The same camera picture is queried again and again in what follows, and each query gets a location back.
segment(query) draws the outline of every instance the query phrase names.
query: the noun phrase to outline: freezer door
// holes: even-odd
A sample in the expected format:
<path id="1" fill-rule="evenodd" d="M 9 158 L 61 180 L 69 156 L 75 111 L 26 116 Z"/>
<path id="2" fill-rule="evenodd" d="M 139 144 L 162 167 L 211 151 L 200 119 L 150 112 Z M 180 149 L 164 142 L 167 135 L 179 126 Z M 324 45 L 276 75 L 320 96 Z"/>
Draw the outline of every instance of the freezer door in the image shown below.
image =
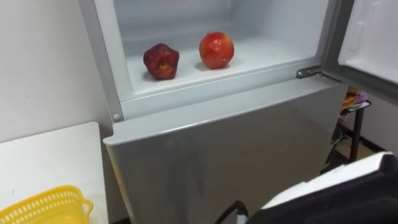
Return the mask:
<path id="1" fill-rule="evenodd" d="M 398 105 L 398 1 L 338 0 L 327 75 Z"/>

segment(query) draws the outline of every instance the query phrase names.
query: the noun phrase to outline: yellow basket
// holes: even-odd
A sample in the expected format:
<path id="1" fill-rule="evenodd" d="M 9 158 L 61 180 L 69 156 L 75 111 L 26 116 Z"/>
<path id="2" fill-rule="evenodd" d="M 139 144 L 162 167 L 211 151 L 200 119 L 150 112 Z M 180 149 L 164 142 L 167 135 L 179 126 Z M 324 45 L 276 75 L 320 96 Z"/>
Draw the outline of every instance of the yellow basket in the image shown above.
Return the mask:
<path id="1" fill-rule="evenodd" d="M 93 202 L 83 198 L 77 187 L 65 185 L 5 208 L 0 224 L 87 224 L 92 209 Z"/>

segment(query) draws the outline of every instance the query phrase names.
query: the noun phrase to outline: refrigerator door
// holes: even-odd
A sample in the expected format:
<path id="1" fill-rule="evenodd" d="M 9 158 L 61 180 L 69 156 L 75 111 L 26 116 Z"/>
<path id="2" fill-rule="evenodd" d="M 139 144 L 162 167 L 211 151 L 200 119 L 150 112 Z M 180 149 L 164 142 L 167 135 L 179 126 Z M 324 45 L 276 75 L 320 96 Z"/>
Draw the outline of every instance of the refrigerator door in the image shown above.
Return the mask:
<path id="1" fill-rule="evenodd" d="M 396 0 L 339 0 L 325 73 L 398 105 L 397 9 Z"/>
<path id="2" fill-rule="evenodd" d="M 132 223 L 213 223 L 319 175 L 345 93 L 314 76 L 114 124 L 104 143 Z"/>

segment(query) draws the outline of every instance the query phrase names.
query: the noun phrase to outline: apple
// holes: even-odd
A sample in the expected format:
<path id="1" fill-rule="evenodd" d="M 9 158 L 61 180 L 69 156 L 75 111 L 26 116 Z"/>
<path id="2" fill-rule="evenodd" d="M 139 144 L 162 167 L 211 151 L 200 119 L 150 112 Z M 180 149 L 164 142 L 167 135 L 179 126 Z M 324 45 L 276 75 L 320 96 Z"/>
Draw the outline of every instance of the apple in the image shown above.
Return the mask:
<path id="1" fill-rule="evenodd" d="M 156 80 L 170 80 L 175 77 L 180 53 L 165 44 L 157 44 L 144 54 L 144 65 Z"/>
<path id="2" fill-rule="evenodd" d="M 202 62 L 210 69 L 224 68 L 234 57 L 234 44 L 222 32 L 209 33 L 201 40 L 199 53 Z"/>

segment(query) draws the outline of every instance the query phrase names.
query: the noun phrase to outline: black cable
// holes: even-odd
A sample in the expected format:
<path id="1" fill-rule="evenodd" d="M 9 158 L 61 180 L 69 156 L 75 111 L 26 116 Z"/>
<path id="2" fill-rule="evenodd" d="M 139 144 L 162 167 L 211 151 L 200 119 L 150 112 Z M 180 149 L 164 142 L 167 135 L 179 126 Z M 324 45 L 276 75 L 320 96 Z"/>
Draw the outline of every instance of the black cable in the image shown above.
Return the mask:
<path id="1" fill-rule="evenodd" d="M 228 215 L 230 215 L 234 210 L 238 211 L 238 215 L 245 215 L 249 217 L 249 212 L 246 209 L 246 206 L 243 204 L 243 202 L 237 200 L 235 201 L 232 205 L 230 205 L 214 222 L 214 224 L 221 224 Z"/>

